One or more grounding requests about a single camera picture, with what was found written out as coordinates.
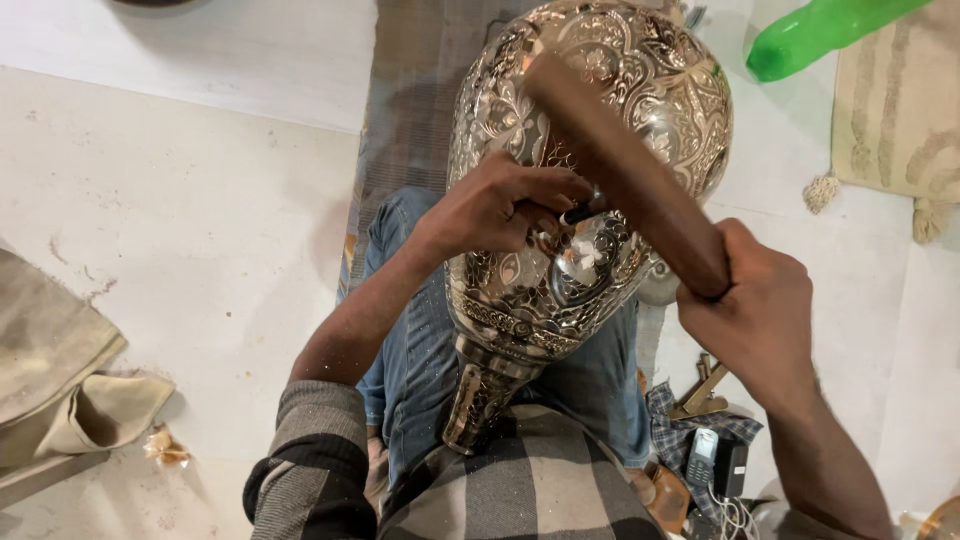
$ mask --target white cable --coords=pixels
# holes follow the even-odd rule
[[[740,501],[739,498],[737,498],[736,501],[738,504],[740,504],[740,507],[743,508],[744,514],[746,514],[746,523],[744,524],[743,533],[747,535],[748,540],[760,540],[760,529],[756,526],[754,514],[747,510],[747,507],[743,504],[743,501]]]
[[[754,514],[750,513],[750,510],[747,509],[743,501],[740,501],[739,497],[725,499],[721,502],[713,493],[713,482],[707,486],[707,491],[710,493],[710,498],[720,505],[720,512],[723,515],[723,524],[720,530],[721,540],[733,540],[739,530],[743,531],[747,540],[760,540],[760,529],[756,525]],[[733,527],[732,534],[729,537],[727,536],[727,525]]]
[[[710,493],[710,498],[713,501],[720,505],[720,513],[723,515],[723,525],[720,529],[720,540],[733,540],[736,537],[736,532],[743,528],[743,525],[740,523],[740,508],[734,504],[730,503],[729,500],[720,502],[719,499],[713,494],[713,482],[710,482],[707,486],[707,491]],[[727,513],[728,509],[732,508],[733,518]],[[728,538],[727,537],[727,524],[730,524],[733,527],[733,533]]]

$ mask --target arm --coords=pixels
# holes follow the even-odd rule
[[[569,169],[522,167],[491,153],[428,211],[383,267],[333,310],[294,362],[290,382],[353,386],[415,292],[445,260],[468,251],[514,253],[531,227],[555,231],[554,212],[589,200],[590,185]]]
[[[677,291],[680,322],[767,411],[790,505],[824,525],[892,540],[870,465],[833,417],[811,359],[813,285],[792,257],[759,244],[736,220],[717,225],[733,287],[719,302]]]
[[[420,284],[466,251],[517,252],[531,225],[593,189],[568,169],[521,167],[493,152],[418,222],[379,271],[320,325],[294,362],[280,398],[268,457],[253,468],[244,509],[256,538],[374,538],[363,398],[353,385],[370,368]]]

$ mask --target man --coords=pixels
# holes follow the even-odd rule
[[[569,170],[522,167],[497,152],[439,201],[401,190],[384,203],[371,225],[368,276],[298,356],[270,456],[247,482],[254,538],[663,537],[622,466],[645,458],[649,442],[642,402],[631,397],[636,380],[629,384],[633,329],[624,317],[636,316],[636,304],[585,344],[598,356],[567,358],[531,383],[480,455],[440,440],[456,377],[442,263],[468,251],[517,252],[530,229],[553,233],[557,213],[591,193]],[[876,479],[818,389],[806,269],[736,220],[718,228],[733,287],[715,304],[681,287],[680,320],[767,411],[794,508],[780,536],[892,539]],[[379,529],[363,495],[365,424],[382,427],[390,457]]]

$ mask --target blue jeans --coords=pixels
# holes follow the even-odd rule
[[[396,253],[417,221],[440,197],[404,187],[383,202],[370,225],[364,276]],[[642,467],[650,446],[650,420],[636,381],[636,313],[632,298],[567,358],[547,366],[515,395],[582,423],[620,458]],[[357,389],[369,426],[381,426],[390,459],[390,485],[441,442],[457,388],[455,330],[446,307],[444,269],[423,283],[387,334]]]

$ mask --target man's right hand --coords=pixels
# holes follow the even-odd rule
[[[770,414],[819,400],[811,359],[813,284],[796,259],[754,239],[736,219],[717,224],[732,288],[716,303],[677,291],[680,323]]]

